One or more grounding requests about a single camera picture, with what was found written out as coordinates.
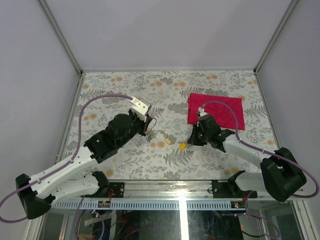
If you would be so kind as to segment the metal keyring with clips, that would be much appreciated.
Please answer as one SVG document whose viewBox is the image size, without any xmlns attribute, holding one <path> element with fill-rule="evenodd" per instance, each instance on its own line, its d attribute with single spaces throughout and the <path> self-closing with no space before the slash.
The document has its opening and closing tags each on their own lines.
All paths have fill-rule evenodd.
<svg viewBox="0 0 320 240">
<path fill-rule="evenodd" d="M 153 132 L 155 132 L 153 129 L 156 126 L 157 122 L 158 122 L 158 120 L 154 116 L 152 116 L 150 123 L 153 123 L 153 124 L 148 127 L 148 129 L 146 130 L 146 133 L 145 133 L 147 141 L 148 141 L 148 135 L 153 135 Z"/>
</svg>

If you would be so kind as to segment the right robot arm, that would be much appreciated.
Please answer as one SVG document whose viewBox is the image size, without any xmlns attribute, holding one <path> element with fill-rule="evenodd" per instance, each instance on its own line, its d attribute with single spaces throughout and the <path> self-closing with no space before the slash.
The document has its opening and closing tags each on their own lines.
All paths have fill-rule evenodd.
<svg viewBox="0 0 320 240">
<path fill-rule="evenodd" d="M 211 145 L 223 153 L 235 155 L 261 170 L 242 172 L 228 184 L 228 192 L 240 197 L 245 191 L 266 192 L 279 202 L 285 202 L 307 183 L 303 171 L 292 165 L 297 161 L 292 153 L 282 147 L 267 153 L 256 144 L 245 145 L 237 139 L 234 131 L 221 129 L 214 117 L 206 114 L 193 125 L 187 141 L 192 146 Z"/>
</svg>

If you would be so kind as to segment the key with yellow tag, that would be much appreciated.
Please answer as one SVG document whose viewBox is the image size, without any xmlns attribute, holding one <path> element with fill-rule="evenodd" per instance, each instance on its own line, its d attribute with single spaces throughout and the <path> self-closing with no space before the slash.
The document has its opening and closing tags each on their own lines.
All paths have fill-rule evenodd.
<svg viewBox="0 0 320 240">
<path fill-rule="evenodd" d="M 182 142 L 180 145 L 179 145 L 179 150 L 180 151 L 183 151 L 187 148 L 188 144 L 186 142 Z"/>
</svg>

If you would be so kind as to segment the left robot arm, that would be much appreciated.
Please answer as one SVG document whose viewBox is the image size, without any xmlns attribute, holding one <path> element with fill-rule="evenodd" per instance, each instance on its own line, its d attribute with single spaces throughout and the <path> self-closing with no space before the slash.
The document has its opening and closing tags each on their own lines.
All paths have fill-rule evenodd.
<svg viewBox="0 0 320 240">
<path fill-rule="evenodd" d="M 28 220 L 47 213 L 51 207 L 79 196 L 105 197 L 110 190 L 108 179 L 100 171 L 94 171 L 81 179 L 74 176 L 118 153 L 135 135 L 146 135 L 152 121 L 149 114 L 142 120 L 129 111 L 116 115 L 104 130 L 84 142 L 75 157 L 69 156 L 52 167 L 28 176 L 22 173 L 15 179 L 18 197 Z"/>
</svg>

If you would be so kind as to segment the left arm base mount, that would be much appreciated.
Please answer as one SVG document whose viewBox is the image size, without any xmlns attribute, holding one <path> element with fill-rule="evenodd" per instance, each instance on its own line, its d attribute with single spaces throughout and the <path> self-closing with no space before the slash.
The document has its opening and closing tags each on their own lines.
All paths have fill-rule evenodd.
<svg viewBox="0 0 320 240">
<path fill-rule="evenodd" d="M 124 182 L 111 182 L 97 191 L 99 198 L 123 198 L 125 192 Z"/>
</svg>

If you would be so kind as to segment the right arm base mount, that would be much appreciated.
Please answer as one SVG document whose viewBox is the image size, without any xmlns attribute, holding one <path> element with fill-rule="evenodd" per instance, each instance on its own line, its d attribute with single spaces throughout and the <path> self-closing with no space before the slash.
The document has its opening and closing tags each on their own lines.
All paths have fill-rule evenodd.
<svg viewBox="0 0 320 240">
<path fill-rule="evenodd" d="M 232 184 L 227 180 L 212 180 L 212 195 L 214 199 L 233 198 Z"/>
</svg>

